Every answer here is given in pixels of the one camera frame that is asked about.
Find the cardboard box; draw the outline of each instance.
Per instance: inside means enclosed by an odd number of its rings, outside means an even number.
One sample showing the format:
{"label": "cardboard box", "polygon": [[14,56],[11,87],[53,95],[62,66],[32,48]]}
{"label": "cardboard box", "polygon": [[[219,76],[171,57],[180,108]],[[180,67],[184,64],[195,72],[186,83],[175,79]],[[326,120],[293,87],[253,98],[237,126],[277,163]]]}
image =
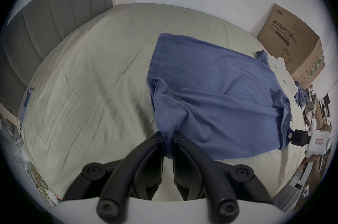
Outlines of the cardboard box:
{"label": "cardboard box", "polygon": [[275,5],[257,38],[305,89],[323,70],[324,57],[319,36],[291,12]]}

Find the screw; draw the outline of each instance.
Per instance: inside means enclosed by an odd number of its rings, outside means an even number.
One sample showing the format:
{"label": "screw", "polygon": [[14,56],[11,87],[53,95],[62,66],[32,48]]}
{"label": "screw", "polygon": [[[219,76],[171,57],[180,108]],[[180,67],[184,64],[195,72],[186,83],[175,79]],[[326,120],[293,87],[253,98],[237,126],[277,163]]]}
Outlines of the screw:
{"label": "screw", "polygon": [[230,217],[238,212],[238,206],[234,201],[224,202],[218,210],[218,215],[221,218]]}
{"label": "screw", "polygon": [[105,204],[105,205],[103,206],[103,209],[104,209],[105,211],[109,211],[109,210],[112,209],[112,207],[111,207],[110,205],[108,205],[108,204]]}
{"label": "screw", "polygon": [[89,174],[98,173],[100,171],[99,167],[93,166],[88,169]]}
{"label": "screw", "polygon": [[97,213],[106,218],[114,218],[119,212],[119,205],[112,200],[102,200],[97,206]]}
{"label": "screw", "polygon": [[245,169],[238,169],[238,170],[237,170],[237,174],[238,174],[238,175],[247,176],[247,175],[248,175],[248,171],[245,170]]}

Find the wrinkled blue sheet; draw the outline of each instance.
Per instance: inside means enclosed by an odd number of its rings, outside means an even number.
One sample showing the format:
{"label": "wrinkled blue sheet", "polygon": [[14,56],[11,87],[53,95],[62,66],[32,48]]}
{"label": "wrinkled blue sheet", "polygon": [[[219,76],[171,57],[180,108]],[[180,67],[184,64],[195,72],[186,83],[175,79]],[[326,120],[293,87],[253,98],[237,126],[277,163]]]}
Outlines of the wrinkled blue sheet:
{"label": "wrinkled blue sheet", "polygon": [[294,97],[295,97],[297,105],[300,107],[302,105],[302,102],[306,102],[306,99],[308,96],[298,81],[295,81],[295,85],[298,87],[298,91]]}
{"label": "wrinkled blue sheet", "polygon": [[154,119],[172,156],[174,131],[213,159],[247,158],[282,149],[290,127],[290,101],[261,60],[188,36],[162,33],[147,83]]}

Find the gray headboard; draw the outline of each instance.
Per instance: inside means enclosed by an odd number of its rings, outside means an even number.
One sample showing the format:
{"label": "gray headboard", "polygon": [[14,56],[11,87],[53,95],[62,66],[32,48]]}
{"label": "gray headboard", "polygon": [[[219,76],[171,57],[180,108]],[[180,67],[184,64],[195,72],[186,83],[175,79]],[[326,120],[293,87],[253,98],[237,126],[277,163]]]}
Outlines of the gray headboard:
{"label": "gray headboard", "polygon": [[3,29],[0,102],[14,115],[42,60],[75,28],[113,6],[113,0],[32,0]]}

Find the bed sheet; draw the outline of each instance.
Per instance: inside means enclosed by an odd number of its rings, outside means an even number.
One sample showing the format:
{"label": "bed sheet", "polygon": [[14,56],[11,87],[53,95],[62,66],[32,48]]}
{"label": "bed sheet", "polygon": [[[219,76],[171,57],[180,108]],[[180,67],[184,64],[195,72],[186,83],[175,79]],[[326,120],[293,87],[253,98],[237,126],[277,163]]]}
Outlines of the bed sheet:
{"label": "bed sheet", "polygon": [[[245,30],[191,9],[159,4],[116,5],[68,35],[41,63],[29,88],[23,142],[39,174],[58,196],[82,167],[124,158],[156,132],[146,77],[162,32],[187,35],[249,56],[264,50]],[[305,129],[300,108],[272,60],[291,102],[291,128]],[[252,158],[222,162],[246,164],[273,197],[304,158],[289,145]],[[164,161],[163,183],[153,200],[182,200]]]}

